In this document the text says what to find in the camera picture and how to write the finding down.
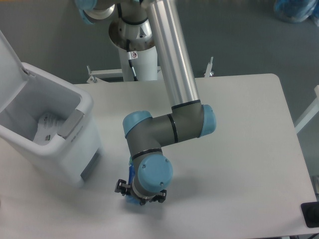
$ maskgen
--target metal frame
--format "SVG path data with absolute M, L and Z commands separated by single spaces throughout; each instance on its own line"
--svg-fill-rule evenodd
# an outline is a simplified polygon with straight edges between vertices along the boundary
M 102 81 L 101 79 L 108 79 L 108 78 L 116 78 L 116 77 L 123 77 L 122 69 L 113 69 L 113 70 L 101 70 L 101 71 L 89 71 L 89 79 L 87 83 L 98 83 Z M 158 66 L 158 79 L 162 79 L 161 74 L 161 67 Z
M 295 122 L 296 133 L 299 133 L 303 127 L 319 112 L 319 85 L 315 87 L 316 98 L 303 112 L 303 114 Z

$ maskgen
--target white plastic bin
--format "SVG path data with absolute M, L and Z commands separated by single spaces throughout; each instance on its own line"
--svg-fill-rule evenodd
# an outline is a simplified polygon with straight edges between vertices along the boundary
M 95 166 L 101 140 L 85 91 L 26 63 L 0 31 L 0 137 L 36 167 L 79 187 Z M 61 127 L 45 145 L 33 142 L 45 113 Z

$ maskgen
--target silver cylindrical link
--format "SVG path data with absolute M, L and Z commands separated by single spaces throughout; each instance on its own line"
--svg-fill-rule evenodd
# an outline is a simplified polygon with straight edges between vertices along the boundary
M 199 100 L 184 36 L 173 0 L 144 0 L 166 90 L 172 106 Z

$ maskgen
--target white table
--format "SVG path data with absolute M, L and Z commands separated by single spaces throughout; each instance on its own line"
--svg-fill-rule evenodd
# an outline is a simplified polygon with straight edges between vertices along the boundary
M 95 100 L 106 154 L 81 189 L 36 170 L 0 141 L 0 239 L 248 239 L 318 233 L 300 204 L 315 195 L 279 79 L 251 75 L 197 80 L 217 130 L 163 148 L 174 177 L 163 204 L 125 202 L 123 118 L 170 112 L 163 82 L 80 85 Z

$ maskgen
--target bin lid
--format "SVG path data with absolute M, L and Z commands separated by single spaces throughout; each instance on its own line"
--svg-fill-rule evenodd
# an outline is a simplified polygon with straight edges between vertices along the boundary
M 27 77 L 18 56 L 0 31 L 0 112 L 25 84 Z

